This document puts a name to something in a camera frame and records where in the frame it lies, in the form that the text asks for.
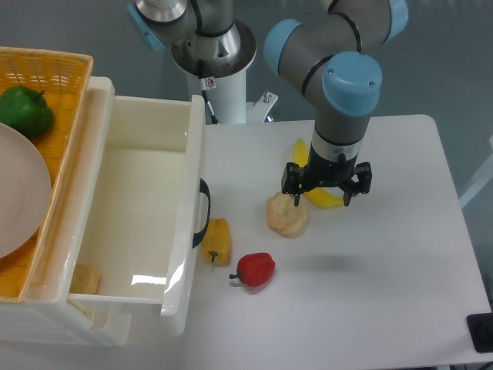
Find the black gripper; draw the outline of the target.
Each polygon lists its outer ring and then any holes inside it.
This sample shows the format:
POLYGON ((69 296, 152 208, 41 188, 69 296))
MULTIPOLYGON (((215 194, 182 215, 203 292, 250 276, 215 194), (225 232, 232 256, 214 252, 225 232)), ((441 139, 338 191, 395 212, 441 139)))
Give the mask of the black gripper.
POLYGON ((339 187, 344 192, 343 202, 347 207, 352 198, 367 194, 371 189, 373 178, 371 164, 363 162, 356 165, 356 155, 339 161, 326 160, 311 146, 307 164, 304 167, 288 162, 281 178, 281 193, 293 199, 298 207, 300 195, 316 187, 339 187))

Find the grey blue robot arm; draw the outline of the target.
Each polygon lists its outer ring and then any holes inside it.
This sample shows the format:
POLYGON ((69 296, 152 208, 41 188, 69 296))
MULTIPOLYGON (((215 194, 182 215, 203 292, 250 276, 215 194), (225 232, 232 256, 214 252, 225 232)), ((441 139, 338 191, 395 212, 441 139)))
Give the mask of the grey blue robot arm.
MULTIPOLYGON (((129 17, 149 48, 170 47, 190 94, 203 97, 211 123, 245 123, 246 72, 257 44, 230 1, 133 1, 129 17)), ((368 50, 389 42, 408 21, 405 1, 330 1, 327 18, 308 27, 277 23, 263 43, 267 65, 317 111, 308 161, 288 163, 283 193, 298 199, 323 187, 344 202, 371 188, 369 163, 358 163, 382 71, 368 50)))

